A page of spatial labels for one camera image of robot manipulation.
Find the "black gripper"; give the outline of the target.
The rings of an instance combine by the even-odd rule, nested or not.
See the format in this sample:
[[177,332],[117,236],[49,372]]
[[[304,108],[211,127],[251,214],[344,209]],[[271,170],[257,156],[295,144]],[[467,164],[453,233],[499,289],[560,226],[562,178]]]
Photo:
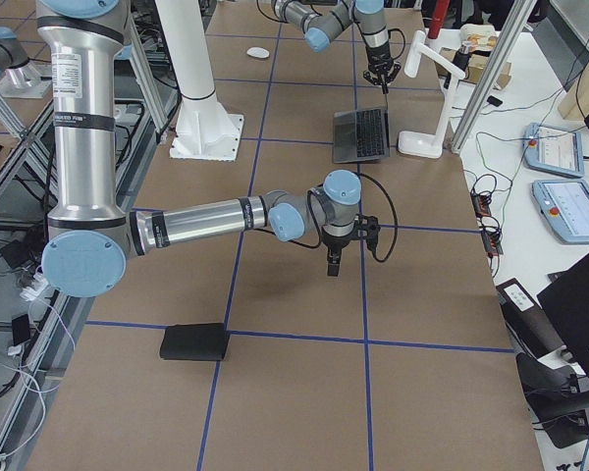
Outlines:
[[363,78],[371,84],[380,84],[383,94],[389,93],[388,84],[395,80],[401,69],[399,60],[389,46],[365,47],[367,69]]
[[354,240],[364,240],[367,249],[375,254],[379,239],[379,222],[374,216],[357,214],[352,223],[345,226],[322,227],[322,243],[327,247],[327,276],[338,276],[342,250]]

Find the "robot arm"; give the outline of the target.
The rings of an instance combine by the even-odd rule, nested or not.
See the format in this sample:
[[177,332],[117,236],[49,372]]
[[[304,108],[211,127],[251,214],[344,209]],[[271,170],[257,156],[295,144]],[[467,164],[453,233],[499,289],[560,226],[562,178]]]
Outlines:
[[308,46],[317,53],[327,49],[350,26],[359,31],[365,45],[367,69],[363,78],[379,86],[384,95],[401,69],[390,46],[391,32],[387,27],[383,1],[337,1],[324,14],[315,13],[302,1],[272,1],[277,19],[298,27]]
[[[229,114],[215,90],[198,1],[156,1],[156,9],[182,96],[171,157],[233,161],[243,115]],[[389,55],[384,1],[337,1],[316,15],[298,1],[274,1],[277,18],[298,26],[321,51],[347,26],[361,30],[370,72],[399,71]],[[58,203],[48,215],[49,241],[42,272],[49,284],[73,297],[95,297],[124,276],[127,260],[153,248],[270,225],[293,243],[309,231],[328,247],[328,275],[338,276],[343,247],[373,237],[357,214],[361,183],[338,170],[297,196],[265,195],[176,211],[132,211],[116,201],[114,60],[126,46],[128,1],[36,1],[37,30],[51,50]]]

